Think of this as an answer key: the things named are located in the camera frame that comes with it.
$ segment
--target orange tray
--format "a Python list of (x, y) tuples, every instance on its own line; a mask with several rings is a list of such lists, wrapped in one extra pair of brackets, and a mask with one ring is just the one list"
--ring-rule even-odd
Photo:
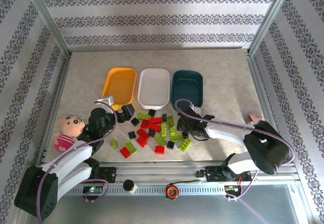
[(102, 98), (113, 95), (120, 107), (132, 103), (136, 83), (136, 71), (132, 68), (113, 68), (108, 72)]

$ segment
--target plush doll face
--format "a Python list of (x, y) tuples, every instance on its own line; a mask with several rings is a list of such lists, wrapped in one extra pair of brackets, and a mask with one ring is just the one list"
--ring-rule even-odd
[(72, 115), (60, 118), (59, 123), (61, 125), (62, 133), (71, 137), (78, 137), (86, 125), (83, 120)]

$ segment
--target pink dress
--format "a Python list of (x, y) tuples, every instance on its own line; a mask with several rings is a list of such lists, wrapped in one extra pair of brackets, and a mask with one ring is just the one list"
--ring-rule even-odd
[(55, 144), (54, 148), (59, 152), (63, 152), (59, 150), (60, 146), (69, 149), (74, 144), (73, 138), (63, 133), (60, 133), (59, 137), (57, 138), (57, 142), (58, 144)]

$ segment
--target pink plush doll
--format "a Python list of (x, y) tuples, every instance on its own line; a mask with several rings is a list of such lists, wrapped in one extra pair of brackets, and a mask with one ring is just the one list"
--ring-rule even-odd
[(57, 138), (54, 142), (54, 148), (59, 152), (65, 152), (77, 141), (76, 138), (82, 133), (85, 123), (72, 115), (60, 118), (59, 123), (61, 132), (53, 134)]

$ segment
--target patterned wallpaper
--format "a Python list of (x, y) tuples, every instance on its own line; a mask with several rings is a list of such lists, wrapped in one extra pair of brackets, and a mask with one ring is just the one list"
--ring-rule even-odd
[(72, 51), (248, 48), (273, 0), (44, 0)]
[(0, 0), (0, 35), (0, 223), (12, 223), (65, 59), (31, 0)]
[(316, 223), (324, 223), (324, 2), (285, 0), (255, 60)]

